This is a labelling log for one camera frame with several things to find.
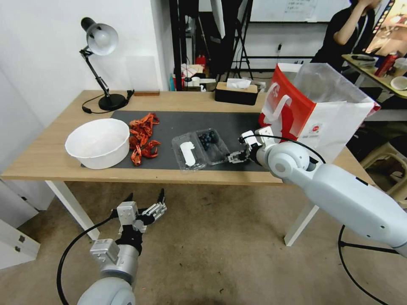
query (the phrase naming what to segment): lamp base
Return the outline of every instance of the lamp base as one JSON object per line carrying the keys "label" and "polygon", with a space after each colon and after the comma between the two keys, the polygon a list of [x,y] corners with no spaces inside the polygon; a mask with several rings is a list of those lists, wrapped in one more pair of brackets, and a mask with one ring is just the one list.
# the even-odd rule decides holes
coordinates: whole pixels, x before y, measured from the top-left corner
{"label": "lamp base", "polygon": [[111,94],[110,97],[104,96],[99,100],[99,107],[106,111],[112,111],[127,105],[127,100],[121,94]]}

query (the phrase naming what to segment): lamp shade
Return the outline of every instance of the lamp shade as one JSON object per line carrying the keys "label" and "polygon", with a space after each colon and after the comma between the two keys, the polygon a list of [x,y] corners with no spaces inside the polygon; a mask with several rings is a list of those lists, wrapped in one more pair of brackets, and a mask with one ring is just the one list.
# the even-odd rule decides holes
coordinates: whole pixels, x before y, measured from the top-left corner
{"label": "lamp shade", "polygon": [[81,26],[86,31],[86,42],[94,54],[108,55],[116,49],[119,36],[111,26],[96,23],[89,17],[82,19]]}

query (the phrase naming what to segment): black desk mat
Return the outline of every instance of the black desk mat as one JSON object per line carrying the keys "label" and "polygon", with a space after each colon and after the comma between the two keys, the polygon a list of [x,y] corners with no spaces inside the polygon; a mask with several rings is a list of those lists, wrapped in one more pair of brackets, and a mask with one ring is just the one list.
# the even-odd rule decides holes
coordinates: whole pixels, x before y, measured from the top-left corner
{"label": "black desk mat", "polygon": [[[115,111],[113,119],[119,119],[126,124],[134,119],[141,119],[148,111]],[[184,133],[207,128],[216,129],[230,152],[241,150],[242,145],[237,138],[245,131],[258,129],[258,113],[223,113],[223,112],[156,112],[160,124],[154,125],[152,140],[161,142],[158,146],[158,157],[154,159],[142,158],[140,166],[135,167],[130,159],[132,151],[116,168],[144,168],[144,169],[179,169],[171,140]],[[266,170],[254,162],[239,164],[223,163],[206,166],[204,170],[250,171],[265,172]]]}

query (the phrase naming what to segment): tissue box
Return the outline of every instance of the tissue box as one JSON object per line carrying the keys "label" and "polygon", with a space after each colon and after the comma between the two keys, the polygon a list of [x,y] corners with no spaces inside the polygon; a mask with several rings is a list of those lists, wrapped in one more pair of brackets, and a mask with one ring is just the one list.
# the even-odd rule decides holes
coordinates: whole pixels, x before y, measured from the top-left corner
{"label": "tissue box", "polygon": [[247,89],[227,88],[225,82],[219,82],[215,89],[215,101],[224,103],[254,105],[257,99],[257,86]]}

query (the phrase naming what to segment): person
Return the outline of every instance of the person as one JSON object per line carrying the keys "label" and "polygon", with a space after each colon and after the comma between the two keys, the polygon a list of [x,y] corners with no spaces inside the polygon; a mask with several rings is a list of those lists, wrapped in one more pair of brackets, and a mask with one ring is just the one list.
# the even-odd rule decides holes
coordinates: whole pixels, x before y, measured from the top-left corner
{"label": "person", "polygon": [[328,63],[338,72],[343,54],[360,53],[374,26],[374,9],[381,0],[350,0],[351,6],[337,12],[328,24],[322,48],[311,60]]}

